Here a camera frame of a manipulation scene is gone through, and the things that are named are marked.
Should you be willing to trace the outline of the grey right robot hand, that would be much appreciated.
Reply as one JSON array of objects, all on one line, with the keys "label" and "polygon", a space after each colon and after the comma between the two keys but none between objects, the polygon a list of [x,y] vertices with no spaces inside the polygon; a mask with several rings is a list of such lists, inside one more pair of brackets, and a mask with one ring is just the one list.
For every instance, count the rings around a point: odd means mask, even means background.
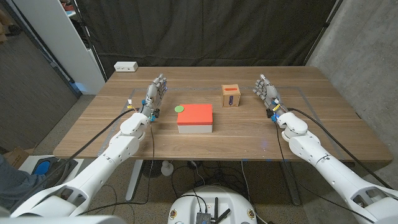
[{"label": "grey right robot hand", "polygon": [[283,104],[276,87],[264,76],[260,74],[260,79],[255,82],[253,92],[264,102],[266,106],[266,115],[273,122],[288,112]]}]

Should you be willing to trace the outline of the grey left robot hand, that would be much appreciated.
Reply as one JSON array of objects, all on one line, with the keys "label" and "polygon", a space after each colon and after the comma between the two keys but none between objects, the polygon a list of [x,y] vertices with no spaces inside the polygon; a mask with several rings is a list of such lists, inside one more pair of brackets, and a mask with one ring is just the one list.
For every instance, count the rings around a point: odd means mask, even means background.
[{"label": "grey left robot hand", "polygon": [[140,113],[146,115],[150,120],[159,117],[160,106],[162,99],[167,92],[167,79],[161,73],[153,82],[148,86],[146,97],[142,104]]}]

